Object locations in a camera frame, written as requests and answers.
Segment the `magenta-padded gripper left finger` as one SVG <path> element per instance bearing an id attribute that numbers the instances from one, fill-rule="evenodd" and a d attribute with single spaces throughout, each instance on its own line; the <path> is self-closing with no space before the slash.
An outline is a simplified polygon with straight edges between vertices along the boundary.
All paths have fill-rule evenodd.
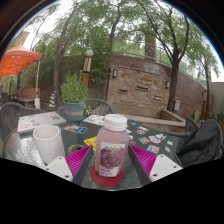
<path id="1" fill-rule="evenodd" d="M 57 157 L 45 170 L 76 185 L 81 185 L 93 156 L 92 146 L 86 146 L 66 158 Z"/>

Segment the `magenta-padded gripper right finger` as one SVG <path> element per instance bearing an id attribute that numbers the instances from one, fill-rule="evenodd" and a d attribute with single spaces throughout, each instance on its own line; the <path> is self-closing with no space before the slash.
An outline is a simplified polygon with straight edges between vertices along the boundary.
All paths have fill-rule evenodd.
<path id="1" fill-rule="evenodd" d="M 166 155 L 153 155 L 136 146 L 130 145 L 128 154 L 143 186 L 182 169 Z"/>

